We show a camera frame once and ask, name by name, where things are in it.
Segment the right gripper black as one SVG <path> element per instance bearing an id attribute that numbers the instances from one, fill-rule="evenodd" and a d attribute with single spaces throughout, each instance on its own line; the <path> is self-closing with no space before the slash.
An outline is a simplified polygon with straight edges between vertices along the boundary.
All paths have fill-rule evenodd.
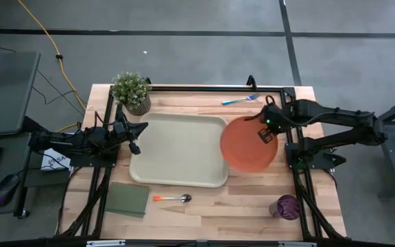
<path id="1" fill-rule="evenodd" d="M 289 124 L 284 119 L 283 111 L 276 105 L 271 95 L 265 96 L 266 105 L 262 107 L 259 115 L 249 116 L 248 121 L 265 124 L 266 127 L 259 130 L 258 135 L 264 143 L 269 143 L 280 133 L 288 131 Z"/>

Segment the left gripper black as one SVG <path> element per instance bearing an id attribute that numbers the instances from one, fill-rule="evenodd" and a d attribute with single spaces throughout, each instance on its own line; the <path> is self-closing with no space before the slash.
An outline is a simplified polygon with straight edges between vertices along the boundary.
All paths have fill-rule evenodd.
<path id="1" fill-rule="evenodd" d="M 130 123 L 122 110 L 118 110 L 113 123 L 113 130 L 120 143 L 129 142 L 131 153 L 138 155 L 141 153 L 139 146 L 134 142 L 142 132 L 148 127 L 147 122 Z"/>

